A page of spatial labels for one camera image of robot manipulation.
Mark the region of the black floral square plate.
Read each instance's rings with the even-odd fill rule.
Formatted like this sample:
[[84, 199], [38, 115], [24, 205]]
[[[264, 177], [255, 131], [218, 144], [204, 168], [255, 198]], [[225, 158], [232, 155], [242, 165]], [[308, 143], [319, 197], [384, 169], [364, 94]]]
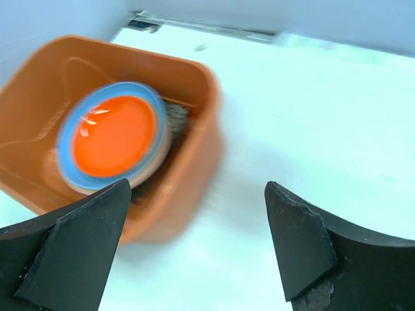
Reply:
[[[171, 133], [171, 145], [167, 149], [167, 155], [169, 155], [176, 148], [180, 137], [184, 133], [187, 126], [189, 110], [186, 107], [171, 101], [164, 100], [163, 102], [166, 107], [169, 120], [169, 130]], [[144, 201], [145, 196], [149, 193], [152, 184], [161, 174], [162, 166], [163, 165], [161, 165], [146, 181], [132, 189], [131, 203], [140, 204]]]

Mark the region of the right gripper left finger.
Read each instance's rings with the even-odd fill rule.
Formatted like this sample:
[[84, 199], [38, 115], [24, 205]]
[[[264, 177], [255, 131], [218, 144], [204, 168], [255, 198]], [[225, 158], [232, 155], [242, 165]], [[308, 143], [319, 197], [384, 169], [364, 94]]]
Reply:
[[122, 179], [1, 228], [1, 309], [98, 310], [130, 199]]

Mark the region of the orange round plate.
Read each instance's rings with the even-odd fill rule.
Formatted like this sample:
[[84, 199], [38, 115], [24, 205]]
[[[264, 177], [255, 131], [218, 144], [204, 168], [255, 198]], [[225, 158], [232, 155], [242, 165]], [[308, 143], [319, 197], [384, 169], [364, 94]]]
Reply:
[[125, 173], [147, 154], [157, 131], [157, 115], [146, 100], [110, 98], [81, 118], [71, 142], [73, 161], [93, 177]]

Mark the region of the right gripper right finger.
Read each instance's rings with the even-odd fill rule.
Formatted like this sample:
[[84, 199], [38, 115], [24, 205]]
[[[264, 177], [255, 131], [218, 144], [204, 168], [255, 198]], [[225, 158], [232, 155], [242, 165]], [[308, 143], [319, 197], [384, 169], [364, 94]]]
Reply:
[[413, 310], [414, 241], [353, 224], [270, 181], [268, 223], [294, 310]]

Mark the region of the blue round plate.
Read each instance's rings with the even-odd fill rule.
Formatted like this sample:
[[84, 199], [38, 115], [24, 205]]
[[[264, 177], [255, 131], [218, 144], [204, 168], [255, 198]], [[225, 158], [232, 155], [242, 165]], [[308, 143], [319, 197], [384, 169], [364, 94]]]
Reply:
[[75, 133], [83, 116], [101, 102], [123, 95], [131, 95], [146, 100], [153, 107], [154, 112], [157, 115], [158, 129], [163, 126], [166, 126], [169, 129], [169, 120], [165, 104], [155, 90], [145, 84], [137, 82], [111, 83], [86, 95], [71, 109], [58, 132], [58, 137], [56, 139], [56, 157], [62, 138], [71, 137]]

